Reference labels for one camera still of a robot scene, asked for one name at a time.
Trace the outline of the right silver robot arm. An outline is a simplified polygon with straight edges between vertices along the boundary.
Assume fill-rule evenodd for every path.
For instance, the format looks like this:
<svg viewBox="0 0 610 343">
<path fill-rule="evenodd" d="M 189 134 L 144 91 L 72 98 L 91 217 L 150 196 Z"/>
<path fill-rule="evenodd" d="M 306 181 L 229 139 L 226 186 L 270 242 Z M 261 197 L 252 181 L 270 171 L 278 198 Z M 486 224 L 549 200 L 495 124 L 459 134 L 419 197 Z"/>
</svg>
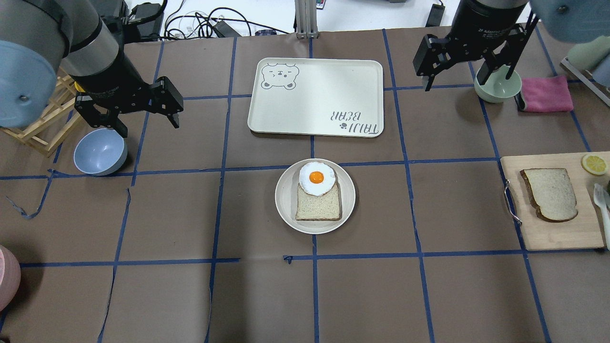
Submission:
<svg viewBox="0 0 610 343">
<path fill-rule="evenodd" d="M 483 60 L 480 85 L 503 66 L 509 79 L 539 21 L 559 41 L 586 43 L 609 34 L 609 12 L 607 0 L 462 0 L 446 37 L 423 37 L 414 69 L 425 91 L 440 72 L 466 61 Z"/>
</svg>

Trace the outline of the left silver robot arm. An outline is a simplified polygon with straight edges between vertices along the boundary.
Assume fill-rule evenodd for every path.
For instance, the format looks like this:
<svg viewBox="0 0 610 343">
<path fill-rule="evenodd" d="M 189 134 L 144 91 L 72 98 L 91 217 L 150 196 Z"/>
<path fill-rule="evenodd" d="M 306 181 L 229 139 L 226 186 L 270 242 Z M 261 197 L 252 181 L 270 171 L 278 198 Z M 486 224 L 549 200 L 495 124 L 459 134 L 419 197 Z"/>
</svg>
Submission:
<svg viewBox="0 0 610 343">
<path fill-rule="evenodd" d="M 128 137 L 120 114 L 164 115 L 175 128 L 183 96 L 165 76 L 146 83 L 124 52 L 138 26 L 155 15 L 104 20 L 88 0 L 3 0 L 0 3 L 0 124 L 22 128 L 50 103 L 58 69 L 81 87 L 75 109 L 92 128 Z"/>
</svg>

